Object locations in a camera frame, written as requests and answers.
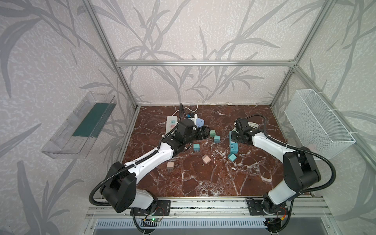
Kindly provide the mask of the light blue square socket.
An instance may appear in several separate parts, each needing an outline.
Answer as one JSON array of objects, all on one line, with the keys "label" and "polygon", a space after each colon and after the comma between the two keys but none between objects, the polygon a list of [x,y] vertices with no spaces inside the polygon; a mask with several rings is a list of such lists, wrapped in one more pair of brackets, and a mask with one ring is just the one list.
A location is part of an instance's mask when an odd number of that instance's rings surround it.
[{"label": "light blue square socket", "polygon": [[200,127],[202,127],[203,125],[205,125],[205,121],[204,121],[203,119],[201,119],[201,118],[197,118],[197,119],[196,119],[196,126],[197,126],[198,128],[200,128]]}]

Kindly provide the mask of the teal blue power strip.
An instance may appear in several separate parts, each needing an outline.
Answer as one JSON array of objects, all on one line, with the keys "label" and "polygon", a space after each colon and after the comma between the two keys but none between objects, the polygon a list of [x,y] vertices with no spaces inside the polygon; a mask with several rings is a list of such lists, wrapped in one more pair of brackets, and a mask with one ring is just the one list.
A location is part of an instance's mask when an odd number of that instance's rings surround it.
[{"label": "teal blue power strip", "polygon": [[238,154],[239,145],[238,145],[237,132],[236,131],[231,131],[229,133],[229,143],[230,143],[230,153]]}]

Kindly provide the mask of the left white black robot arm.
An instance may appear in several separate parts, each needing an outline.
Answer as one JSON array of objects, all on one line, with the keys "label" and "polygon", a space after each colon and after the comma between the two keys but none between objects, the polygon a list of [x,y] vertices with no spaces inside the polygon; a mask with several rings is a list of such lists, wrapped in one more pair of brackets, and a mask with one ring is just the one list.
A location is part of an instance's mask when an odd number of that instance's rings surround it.
[{"label": "left white black robot arm", "polygon": [[197,126],[191,119],[179,121],[151,151],[125,164],[112,164],[105,179],[90,192],[89,202],[99,207],[111,206],[117,213],[127,209],[154,213],[158,199],[146,190],[139,190],[139,182],[159,165],[185,151],[194,141],[209,138],[210,130],[205,125]]}]

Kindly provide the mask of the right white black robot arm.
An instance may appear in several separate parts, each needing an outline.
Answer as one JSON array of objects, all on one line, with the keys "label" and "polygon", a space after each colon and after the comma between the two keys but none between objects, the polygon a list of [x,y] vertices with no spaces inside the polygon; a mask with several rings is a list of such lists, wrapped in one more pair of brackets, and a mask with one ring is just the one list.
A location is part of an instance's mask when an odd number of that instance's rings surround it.
[{"label": "right white black robot arm", "polygon": [[[234,124],[235,130],[231,134],[232,141],[262,149],[283,164],[284,179],[263,196],[263,204],[269,208],[292,201],[305,193],[326,189],[335,182],[337,172],[327,158],[307,147],[291,146],[268,135],[266,117],[257,114],[246,118],[237,118]],[[329,166],[331,176],[325,184],[312,187],[321,181],[321,173],[315,158]]]}]

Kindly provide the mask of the teal cube charger left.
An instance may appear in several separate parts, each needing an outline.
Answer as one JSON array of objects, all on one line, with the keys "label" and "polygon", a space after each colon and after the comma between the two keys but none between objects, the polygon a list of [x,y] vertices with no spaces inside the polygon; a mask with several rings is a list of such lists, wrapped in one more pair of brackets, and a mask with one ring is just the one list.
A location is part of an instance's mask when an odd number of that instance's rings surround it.
[{"label": "teal cube charger left", "polygon": [[200,151],[200,144],[193,144],[193,151],[199,152]]}]

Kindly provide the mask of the teal cube charger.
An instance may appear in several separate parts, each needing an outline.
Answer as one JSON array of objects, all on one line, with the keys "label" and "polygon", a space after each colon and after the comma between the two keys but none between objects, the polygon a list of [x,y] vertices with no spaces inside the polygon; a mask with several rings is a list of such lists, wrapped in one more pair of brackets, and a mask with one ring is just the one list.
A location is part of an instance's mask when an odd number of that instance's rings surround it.
[{"label": "teal cube charger", "polygon": [[200,144],[193,144],[193,151],[199,152],[200,151]]},{"label": "teal cube charger", "polygon": [[219,144],[219,143],[221,142],[221,138],[220,138],[220,136],[215,135],[214,138],[213,138],[213,142],[214,142],[215,144]]},{"label": "teal cube charger", "polygon": [[234,162],[236,159],[237,159],[237,156],[234,154],[234,153],[230,153],[228,155],[228,159],[231,161],[231,162]]}]

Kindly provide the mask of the white multicolour power strip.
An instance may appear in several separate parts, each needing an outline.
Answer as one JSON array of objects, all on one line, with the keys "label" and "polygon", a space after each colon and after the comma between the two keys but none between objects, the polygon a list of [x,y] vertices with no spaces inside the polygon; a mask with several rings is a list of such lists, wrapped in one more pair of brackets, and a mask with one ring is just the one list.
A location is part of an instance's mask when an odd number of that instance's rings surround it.
[{"label": "white multicolour power strip", "polygon": [[165,133],[169,133],[177,124],[178,117],[177,116],[167,116],[166,119],[166,128]]}]

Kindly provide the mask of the light green cube charger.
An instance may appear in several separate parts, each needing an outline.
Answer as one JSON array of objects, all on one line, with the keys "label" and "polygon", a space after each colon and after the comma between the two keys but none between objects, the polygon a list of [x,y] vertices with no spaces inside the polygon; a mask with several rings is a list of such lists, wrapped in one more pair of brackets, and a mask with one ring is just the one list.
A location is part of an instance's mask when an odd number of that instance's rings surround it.
[{"label": "light green cube charger", "polygon": [[216,131],[215,130],[210,130],[210,137],[214,138],[216,136]]}]

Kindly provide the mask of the teal cube charger right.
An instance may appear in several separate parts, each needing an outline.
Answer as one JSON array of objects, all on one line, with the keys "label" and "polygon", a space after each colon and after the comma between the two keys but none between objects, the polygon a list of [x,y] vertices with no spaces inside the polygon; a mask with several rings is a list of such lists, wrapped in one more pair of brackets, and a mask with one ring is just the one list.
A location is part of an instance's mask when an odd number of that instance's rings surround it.
[{"label": "teal cube charger right", "polygon": [[237,159],[237,156],[234,154],[234,153],[230,153],[228,155],[228,159],[231,161],[231,162],[234,162],[236,159]]}]

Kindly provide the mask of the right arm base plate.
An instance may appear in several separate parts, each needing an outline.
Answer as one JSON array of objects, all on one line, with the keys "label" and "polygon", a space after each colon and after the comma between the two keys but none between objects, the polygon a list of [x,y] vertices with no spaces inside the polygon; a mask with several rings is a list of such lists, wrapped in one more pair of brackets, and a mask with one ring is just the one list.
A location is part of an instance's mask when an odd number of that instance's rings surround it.
[{"label": "right arm base plate", "polygon": [[289,209],[287,208],[287,204],[274,204],[270,199],[263,198],[263,199],[255,199],[255,198],[247,198],[246,204],[248,206],[248,210],[250,215],[282,215],[286,216],[289,213]]}]

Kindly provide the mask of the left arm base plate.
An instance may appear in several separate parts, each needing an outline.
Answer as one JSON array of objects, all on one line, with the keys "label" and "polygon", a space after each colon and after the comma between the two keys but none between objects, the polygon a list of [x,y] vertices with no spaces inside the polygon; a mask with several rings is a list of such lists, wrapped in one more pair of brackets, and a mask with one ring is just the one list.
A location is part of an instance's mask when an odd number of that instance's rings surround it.
[{"label": "left arm base plate", "polygon": [[153,202],[151,206],[146,210],[143,210],[141,208],[133,208],[130,214],[134,216],[169,216],[170,209],[171,200],[158,200],[157,202]]}]

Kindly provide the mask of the clear plastic wall tray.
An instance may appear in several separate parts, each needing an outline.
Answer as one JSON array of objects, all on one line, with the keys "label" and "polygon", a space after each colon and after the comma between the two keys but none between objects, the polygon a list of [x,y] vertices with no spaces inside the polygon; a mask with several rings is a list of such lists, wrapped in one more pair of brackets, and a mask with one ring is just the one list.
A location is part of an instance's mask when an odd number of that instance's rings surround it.
[{"label": "clear plastic wall tray", "polygon": [[116,105],[114,95],[88,92],[41,152],[52,159],[85,159]]}]

